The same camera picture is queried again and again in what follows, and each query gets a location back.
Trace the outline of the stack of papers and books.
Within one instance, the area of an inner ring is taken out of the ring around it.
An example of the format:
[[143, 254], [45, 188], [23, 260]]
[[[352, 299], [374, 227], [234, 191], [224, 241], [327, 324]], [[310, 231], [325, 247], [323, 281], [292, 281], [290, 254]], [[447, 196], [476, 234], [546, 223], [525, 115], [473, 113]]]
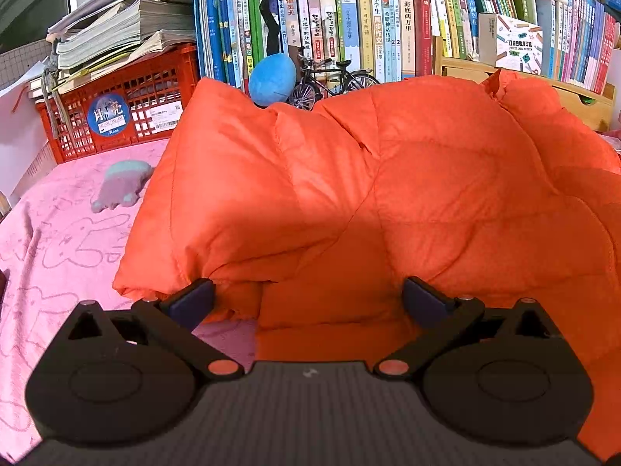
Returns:
[[192, 0], [86, 0], [47, 29], [52, 50], [26, 76], [28, 96], [43, 99], [45, 71], [68, 83], [120, 56], [135, 58], [155, 40], [193, 40], [194, 28]]

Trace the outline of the row of upright books left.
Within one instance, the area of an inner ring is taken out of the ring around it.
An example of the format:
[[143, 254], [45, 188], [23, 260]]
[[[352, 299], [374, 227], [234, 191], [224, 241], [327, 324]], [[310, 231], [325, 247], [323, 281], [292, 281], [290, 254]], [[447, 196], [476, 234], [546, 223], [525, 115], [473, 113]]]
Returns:
[[430, 0], [193, 0], [201, 76], [248, 90], [263, 58], [352, 61], [380, 83], [433, 74]]

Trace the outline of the small grey plush toy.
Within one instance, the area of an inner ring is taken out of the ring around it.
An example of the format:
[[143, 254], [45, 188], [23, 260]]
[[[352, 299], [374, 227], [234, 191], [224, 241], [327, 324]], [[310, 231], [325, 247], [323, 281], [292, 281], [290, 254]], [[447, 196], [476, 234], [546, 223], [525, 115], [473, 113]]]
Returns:
[[123, 160], [112, 164], [104, 174], [99, 194], [92, 203], [92, 212], [99, 214], [104, 209], [135, 205], [140, 191], [153, 172], [152, 165], [140, 160]]

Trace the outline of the blue plush ball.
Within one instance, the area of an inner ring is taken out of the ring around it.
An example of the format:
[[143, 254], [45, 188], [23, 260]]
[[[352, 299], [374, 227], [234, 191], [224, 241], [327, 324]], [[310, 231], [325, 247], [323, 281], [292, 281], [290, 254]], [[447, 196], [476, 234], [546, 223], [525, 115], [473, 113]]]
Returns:
[[273, 54], [257, 63], [250, 75], [250, 99], [260, 107], [285, 102], [297, 82], [294, 61], [285, 54]]

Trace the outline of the miniature black bicycle model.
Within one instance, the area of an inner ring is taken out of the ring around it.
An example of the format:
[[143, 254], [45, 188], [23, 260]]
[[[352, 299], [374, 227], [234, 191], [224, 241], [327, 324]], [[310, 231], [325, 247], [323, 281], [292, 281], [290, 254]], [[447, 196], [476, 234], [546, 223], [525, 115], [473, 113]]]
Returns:
[[352, 61], [312, 60], [299, 54], [301, 77], [286, 103], [301, 110], [311, 111], [317, 102], [354, 90], [367, 89], [380, 82], [370, 70], [349, 70]]

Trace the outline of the pink bunny print blanket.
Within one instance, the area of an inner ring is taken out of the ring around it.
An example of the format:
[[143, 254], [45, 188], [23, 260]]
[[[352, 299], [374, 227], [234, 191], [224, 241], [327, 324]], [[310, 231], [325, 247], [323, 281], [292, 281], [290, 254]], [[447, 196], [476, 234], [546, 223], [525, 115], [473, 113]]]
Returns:
[[138, 208], [92, 211], [104, 174], [123, 160], [157, 165], [163, 140], [54, 167], [1, 223], [1, 457], [19, 460], [39, 441], [25, 406], [31, 371], [82, 300], [130, 303], [111, 287]]

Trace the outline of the red plastic crate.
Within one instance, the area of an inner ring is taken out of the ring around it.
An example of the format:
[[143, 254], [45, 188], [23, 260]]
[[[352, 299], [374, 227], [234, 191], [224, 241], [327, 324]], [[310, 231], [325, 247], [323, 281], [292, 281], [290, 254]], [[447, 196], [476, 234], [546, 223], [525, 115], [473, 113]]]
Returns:
[[61, 164], [169, 137], [199, 80], [197, 48], [179, 44], [36, 108]]

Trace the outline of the orange down jacket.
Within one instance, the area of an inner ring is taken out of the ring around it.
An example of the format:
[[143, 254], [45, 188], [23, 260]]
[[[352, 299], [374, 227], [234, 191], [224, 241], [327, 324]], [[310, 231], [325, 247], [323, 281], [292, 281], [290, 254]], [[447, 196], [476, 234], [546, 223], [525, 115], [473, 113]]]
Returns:
[[216, 285], [269, 361], [375, 363], [416, 338], [418, 276], [538, 300], [595, 387], [579, 438], [620, 449], [620, 160], [543, 80], [426, 76], [265, 110], [201, 80], [114, 279], [133, 300]]

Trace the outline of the row of upright books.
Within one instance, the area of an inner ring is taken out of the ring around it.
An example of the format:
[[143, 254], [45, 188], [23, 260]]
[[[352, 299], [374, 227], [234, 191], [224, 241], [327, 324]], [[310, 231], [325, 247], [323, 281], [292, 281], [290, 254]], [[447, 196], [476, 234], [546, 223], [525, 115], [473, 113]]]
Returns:
[[540, 26], [539, 76], [602, 94], [620, 24], [599, 0], [432, 0], [432, 31], [443, 56], [481, 62], [478, 16], [500, 14]]
[[201, 76], [248, 90], [263, 58], [352, 61], [380, 83], [433, 74], [430, 0], [193, 0]]

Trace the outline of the wooden desk drawer organizer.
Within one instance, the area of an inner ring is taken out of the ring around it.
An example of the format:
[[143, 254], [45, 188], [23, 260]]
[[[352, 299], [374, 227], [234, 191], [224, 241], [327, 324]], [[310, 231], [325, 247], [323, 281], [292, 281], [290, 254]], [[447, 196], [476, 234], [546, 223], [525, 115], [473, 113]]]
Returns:
[[[473, 82], [482, 82], [491, 77], [497, 68], [470, 60], [443, 56], [443, 42], [433, 38], [434, 73], [444, 77], [455, 77]], [[608, 132], [614, 119], [617, 89], [607, 82], [602, 94], [590, 92], [584, 87], [536, 76], [548, 83], [558, 94], [561, 104], [577, 116], [585, 125], [596, 132]]]

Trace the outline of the row of upright books right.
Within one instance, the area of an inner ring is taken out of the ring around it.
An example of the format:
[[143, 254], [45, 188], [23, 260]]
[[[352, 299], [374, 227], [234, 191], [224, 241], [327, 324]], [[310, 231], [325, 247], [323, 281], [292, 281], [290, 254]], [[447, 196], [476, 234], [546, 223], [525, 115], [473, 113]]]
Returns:
[[478, 16], [500, 14], [540, 26], [539, 76], [602, 94], [620, 24], [599, 0], [432, 0], [432, 31], [443, 56], [481, 62]]

